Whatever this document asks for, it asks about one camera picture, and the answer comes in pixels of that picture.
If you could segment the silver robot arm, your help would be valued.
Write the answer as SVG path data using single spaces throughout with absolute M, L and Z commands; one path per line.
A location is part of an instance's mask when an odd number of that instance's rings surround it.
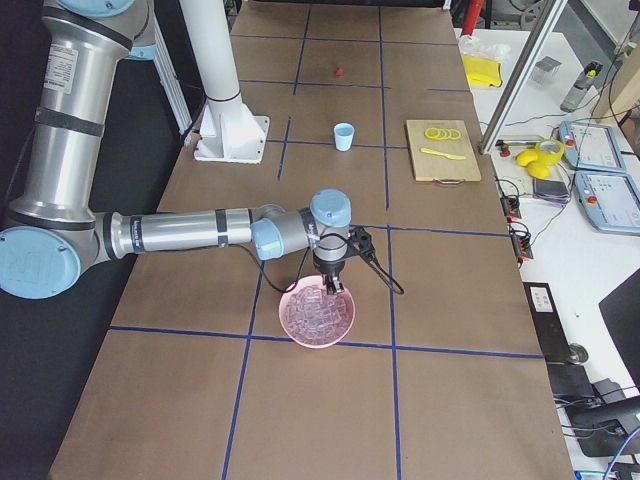
M 259 261 L 307 249 L 326 291 L 343 287 L 351 203 L 341 191 L 308 207 L 124 216 L 96 214 L 89 197 L 119 61 L 154 52 L 150 1 L 48 1 L 42 19 L 49 60 L 23 194 L 1 232 L 1 287 L 43 299 L 71 288 L 89 268 L 129 254 L 252 244 Z

